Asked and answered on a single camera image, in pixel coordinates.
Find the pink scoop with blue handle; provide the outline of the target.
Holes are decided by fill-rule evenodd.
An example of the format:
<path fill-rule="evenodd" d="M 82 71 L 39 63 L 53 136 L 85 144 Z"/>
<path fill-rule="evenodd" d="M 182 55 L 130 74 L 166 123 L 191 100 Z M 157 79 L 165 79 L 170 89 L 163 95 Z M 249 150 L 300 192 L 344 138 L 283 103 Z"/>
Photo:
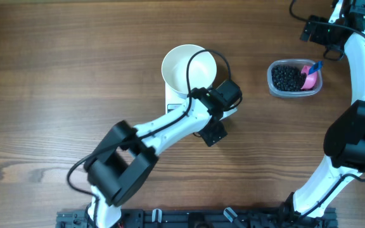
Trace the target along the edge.
<path fill-rule="evenodd" d="M 318 61 L 312 66 L 307 66 L 307 65 L 303 66 L 301 74 L 305 75 L 305 81 L 303 86 L 301 87 L 301 90 L 312 89 L 315 86 L 318 78 L 318 73 L 322 67 L 323 67 L 322 61 Z"/>

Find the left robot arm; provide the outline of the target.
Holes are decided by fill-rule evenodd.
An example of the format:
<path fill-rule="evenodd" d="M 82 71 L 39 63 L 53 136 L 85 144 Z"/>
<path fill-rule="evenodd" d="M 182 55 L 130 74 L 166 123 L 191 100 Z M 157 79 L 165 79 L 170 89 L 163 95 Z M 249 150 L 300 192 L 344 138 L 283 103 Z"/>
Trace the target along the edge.
<path fill-rule="evenodd" d="M 167 148 L 199 133 L 207 146 L 226 136 L 221 120 L 236 108 L 219 90 L 193 89 L 175 110 L 151 122 L 130 126 L 116 123 L 84 163 L 93 194 L 88 214 L 97 227 L 112 227 L 121 207 L 144 184 Z"/>

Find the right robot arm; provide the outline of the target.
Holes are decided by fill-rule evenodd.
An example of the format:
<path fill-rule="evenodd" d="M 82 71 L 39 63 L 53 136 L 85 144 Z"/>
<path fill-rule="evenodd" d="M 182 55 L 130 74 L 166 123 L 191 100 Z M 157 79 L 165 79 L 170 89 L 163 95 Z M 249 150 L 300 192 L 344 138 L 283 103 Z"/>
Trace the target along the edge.
<path fill-rule="evenodd" d="M 327 130 L 318 168 L 281 204 L 277 222 L 287 227 L 317 226 L 317 219 L 348 183 L 365 182 L 365 1 L 333 1 L 331 7 L 329 19 L 304 19 L 300 38 L 348 58 L 352 104 Z"/>

